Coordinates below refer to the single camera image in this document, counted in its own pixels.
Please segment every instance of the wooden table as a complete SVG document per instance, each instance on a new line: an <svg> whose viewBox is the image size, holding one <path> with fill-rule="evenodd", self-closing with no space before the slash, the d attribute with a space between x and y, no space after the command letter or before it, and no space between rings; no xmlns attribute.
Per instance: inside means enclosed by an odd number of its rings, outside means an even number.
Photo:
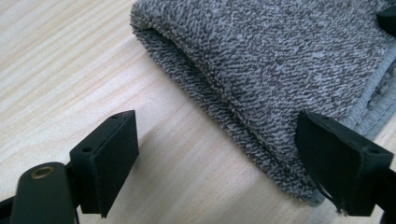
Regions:
<svg viewBox="0 0 396 224"><path fill-rule="evenodd" d="M107 219L81 223L378 223L277 189L148 56L133 1L0 2L0 200L27 169L136 110L140 155ZM396 151L396 117L376 142Z"/></svg>

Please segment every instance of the gray towel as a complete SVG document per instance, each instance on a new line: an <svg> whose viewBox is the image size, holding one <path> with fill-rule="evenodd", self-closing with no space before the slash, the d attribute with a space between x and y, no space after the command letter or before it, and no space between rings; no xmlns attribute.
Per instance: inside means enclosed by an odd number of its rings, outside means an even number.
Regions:
<svg viewBox="0 0 396 224"><path fill-rule="evenodd" d="M134 34L153 60L275 183L322 197L294 145L298 112L322 113L373 139L396 109L396 40L386 0L138 0Z"/></svg>

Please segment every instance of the folded cloth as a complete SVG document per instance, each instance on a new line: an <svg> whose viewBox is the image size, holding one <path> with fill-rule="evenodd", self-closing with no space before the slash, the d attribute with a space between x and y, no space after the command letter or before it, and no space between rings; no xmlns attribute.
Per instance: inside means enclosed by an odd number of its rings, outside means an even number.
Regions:
<svg viewBox="0 0 396 224"><path fill-rule="evenodd" d="M138 0L134 34L284 191L321 197L293 138L300 110L373 139L396 110L386 0Z"/></svg>

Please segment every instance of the tabletop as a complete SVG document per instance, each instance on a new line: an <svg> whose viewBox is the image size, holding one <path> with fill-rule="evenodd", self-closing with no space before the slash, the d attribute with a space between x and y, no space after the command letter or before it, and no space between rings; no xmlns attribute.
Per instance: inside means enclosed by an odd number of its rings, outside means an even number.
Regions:
<svg viewBox="0 0 396 224"><path fill-rule="evenodd" d="M0 201L107 117L136 111L140 155L108 217L81 223L378 223L280 191L136 40L134 1L0 2ZM396 116L375 141L396 152Z"/></svg>

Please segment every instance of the towel fold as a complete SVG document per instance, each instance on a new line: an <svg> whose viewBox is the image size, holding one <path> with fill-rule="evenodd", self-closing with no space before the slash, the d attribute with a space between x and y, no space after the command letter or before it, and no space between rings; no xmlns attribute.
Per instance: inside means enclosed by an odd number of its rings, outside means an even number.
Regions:
<svg viewBox="0 0 396 224"><path fill-rule="evenodd" d="M396 110L386 0L138 0L134 34L288 194L319 204L294 144L304 108L373 139Z"/></svg>

